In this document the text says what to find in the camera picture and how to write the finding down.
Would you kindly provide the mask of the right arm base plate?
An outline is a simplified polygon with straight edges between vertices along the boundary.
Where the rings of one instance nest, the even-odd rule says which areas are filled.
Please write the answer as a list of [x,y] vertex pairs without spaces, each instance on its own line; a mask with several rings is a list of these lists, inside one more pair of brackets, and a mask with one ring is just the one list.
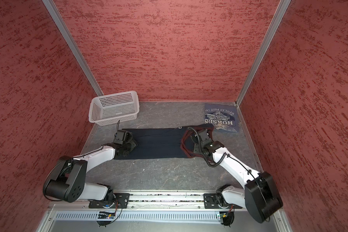
[[245,200],[241,197],[232,197],[226,200],[221,193],[204,193],[204,206],[205,209],[231,209],[234,206],[236,209],[242,209],[245,207]]

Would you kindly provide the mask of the grey blue tank top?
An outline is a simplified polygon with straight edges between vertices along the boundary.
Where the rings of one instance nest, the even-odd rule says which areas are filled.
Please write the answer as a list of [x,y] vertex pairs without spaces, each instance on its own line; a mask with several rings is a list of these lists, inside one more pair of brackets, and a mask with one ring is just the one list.
[[235,106],[206,103],[204,119],[205,123],[212,124],[217,130],[240,131],[240,120]]

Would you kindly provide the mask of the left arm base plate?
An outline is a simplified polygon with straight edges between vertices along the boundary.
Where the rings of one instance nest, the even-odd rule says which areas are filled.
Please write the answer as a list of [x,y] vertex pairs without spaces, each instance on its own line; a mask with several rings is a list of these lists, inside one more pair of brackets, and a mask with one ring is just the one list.
[[114,193],[112,195],[112,200],[109,201],[90,200],[89,208],[109,210],[116,209],[117,207],[126,209],[129,202],[129,198],[129,193]]

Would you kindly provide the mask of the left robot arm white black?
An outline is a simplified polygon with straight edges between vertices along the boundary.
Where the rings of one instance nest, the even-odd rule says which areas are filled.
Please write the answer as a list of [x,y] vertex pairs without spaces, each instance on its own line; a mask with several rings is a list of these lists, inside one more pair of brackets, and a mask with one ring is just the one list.
[[51,201],[73,203],[88,200],[100,208],[118,208],[112,187],[87,183],[86,175],[91,169],[107,161],[128,156],[137,146],[134,139],[115,139],[113,143],[104,144],[89,153],[59,158],[44,182],[43,196]]

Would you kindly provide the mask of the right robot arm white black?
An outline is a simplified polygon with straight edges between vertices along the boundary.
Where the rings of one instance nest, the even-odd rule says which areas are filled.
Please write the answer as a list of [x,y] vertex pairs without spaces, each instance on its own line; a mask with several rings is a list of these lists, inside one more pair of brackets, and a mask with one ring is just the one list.
[[258,223],[268,221],[283,207],[276,183],[268,172],[259,172],[236,158],[222,143],[199,135],[191,137],[194,153],[201,155],[209,167],[221,166],[242,186],[236,188],[226,184],[217,189],[210,202],[220,208],[228,209],[224,218],[234,206],[245,208]]

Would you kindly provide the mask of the dark navy tank top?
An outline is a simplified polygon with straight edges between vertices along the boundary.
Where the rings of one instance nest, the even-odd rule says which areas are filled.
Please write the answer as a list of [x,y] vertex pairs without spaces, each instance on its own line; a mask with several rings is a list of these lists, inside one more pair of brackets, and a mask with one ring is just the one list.
[[190,137],[192,133],[188,129],[189,127],[194,128],[197,131],[207,129],[213,139],[212,132],[214,126],[212,124],[165,129],[123,129],[131,132],[132,139],[138,143],[138,147],[135,148],[127,158],[115,158],[118,160],[206,158],[205,156],[193,153],[194,143]]

